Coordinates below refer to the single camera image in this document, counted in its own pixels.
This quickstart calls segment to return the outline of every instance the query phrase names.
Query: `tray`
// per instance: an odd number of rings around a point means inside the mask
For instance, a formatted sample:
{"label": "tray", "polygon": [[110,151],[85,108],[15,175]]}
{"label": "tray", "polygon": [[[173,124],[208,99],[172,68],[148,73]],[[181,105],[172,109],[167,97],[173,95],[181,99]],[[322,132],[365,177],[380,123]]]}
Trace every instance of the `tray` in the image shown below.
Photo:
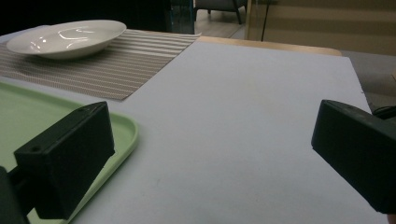
{"label": "tray", "polygon": [[[0,165],[9,172],[16,165],[13,152],[82,104],[0,82]],[[35,209],[31,224],[68,223],[117,170],[137,146],[138,127],[133,119],[110,113],[115,154],[107,161],[69,220],[40,219]]]}

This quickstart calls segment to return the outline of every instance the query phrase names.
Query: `brown wall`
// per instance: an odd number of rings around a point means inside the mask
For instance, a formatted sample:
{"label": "brown wall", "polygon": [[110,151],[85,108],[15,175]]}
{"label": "brown wall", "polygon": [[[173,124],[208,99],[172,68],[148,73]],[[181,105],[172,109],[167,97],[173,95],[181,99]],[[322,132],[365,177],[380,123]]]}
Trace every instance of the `brown wall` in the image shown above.
{"label": "brown wall", "polygon": [[[249,0],[246,39],[261,40],[265,3]],[[264,41],[396,55],[396,1],[277,0]]]}

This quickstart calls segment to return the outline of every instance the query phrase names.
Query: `floor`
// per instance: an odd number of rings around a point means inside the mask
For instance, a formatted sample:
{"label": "floor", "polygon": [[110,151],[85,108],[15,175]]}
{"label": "floor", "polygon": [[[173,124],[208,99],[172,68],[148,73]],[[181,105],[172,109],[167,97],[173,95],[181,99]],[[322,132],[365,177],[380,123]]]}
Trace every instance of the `floor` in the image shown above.
{"label": "floor", "polygon": [[[244,39],[246,12],[239,9],[243,24],[238,24],[232,12],[198,10],[195,33],[225,38]],[[339,49],[352,62],[367,103],[374,111],[396,105],[396,56],[378,55]]]}

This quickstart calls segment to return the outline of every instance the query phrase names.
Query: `wooden table edge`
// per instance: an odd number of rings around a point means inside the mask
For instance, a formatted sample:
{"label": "wooden table edge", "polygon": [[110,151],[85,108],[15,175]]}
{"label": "wooden table edge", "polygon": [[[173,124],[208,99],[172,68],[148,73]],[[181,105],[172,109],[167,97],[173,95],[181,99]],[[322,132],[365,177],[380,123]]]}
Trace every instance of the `wooden table edge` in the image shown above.
{"label": "wooden table edge", "polygon": [[230,39],[230,38],[205,36],[205,35],[201,35],[197,40],[202,41],[202,42],[228,44],[228,45],[245,46],[245,47],[253,47],[253,48],[282,49],[282,50],[299,51],[299,52],[306,52],[306,53],[317,53],[317,54],[326,54],[326,55],[333,55],[333,56],[342,56],[341,51],[339,51],[337,49],[327,49],[327,48],[320,48],[320,47],[281,44],[281,43],[274,43],[274,42],[260,42],[260,41],[243,40],[243,39]]}

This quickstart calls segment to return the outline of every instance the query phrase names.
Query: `plate rim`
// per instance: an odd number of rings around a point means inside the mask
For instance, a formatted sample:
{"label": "plate rim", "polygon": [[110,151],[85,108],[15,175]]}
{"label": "plate rim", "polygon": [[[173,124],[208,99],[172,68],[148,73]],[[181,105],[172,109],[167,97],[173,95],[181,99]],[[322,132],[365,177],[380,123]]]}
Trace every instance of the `plate rim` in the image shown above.
{"label": "plate rim", "polygon": [[[78,24],[88,24],[88,26],[90,26],[91,24],[97,24],[97,23],[101,23],[101,22],[113,22],[114,24],[119,25],[120,31],[119,32],[115,32],[114,35],[108,37],[108,38],[104,38],[103,40],[101,40],[100,42],[94,43],[94,44],[90,44],[87,46],[82,46],[82,47],[77,47],[74,49],[57,49],[57,50],[53,50],[53,51],[33,51],[33,50],[20,50],[20,49],[15,49],[15,46],[21,43],[21,40],[26,38],[26,36],[33,36],[33,35],[40,35],[40,34],[51,34],[54,33],[55,30],[60,29],[61,27],[67,27],[67,26],[74,26],[74,25],[78,25]],[[104,43],[106,43],[107,41],[110,41],[120,35],[122,35],[125,30],[127,29],[126,25],[121,22],[121,21],[113,21],[113,20],[88,20],[88,21],[70,21],[70,22],[64,22],[64,23],[58,23],[58,24],[54,24],[54,25],[48,25],[48,26],[44,26],[44,27],[39,27],[37,29],[34,30],[30,30],[27,32],[24,32],[20,35],[14,36],[13,38],[11,38],[10,40],[8,40],[7,42],[7,48],[10,51],[16,52],[16,53],[21,53],[21,54],[26,54],[26,55],[51,55],[51,54],[59,54],[59,53],[67,53],[67,52],[72,52],[72,51],[76,51],[76,50],[81,50],[81,49],[86,49],[86,48],[91,48],[91,47],[95,47],[98,45],[103,45]]]}

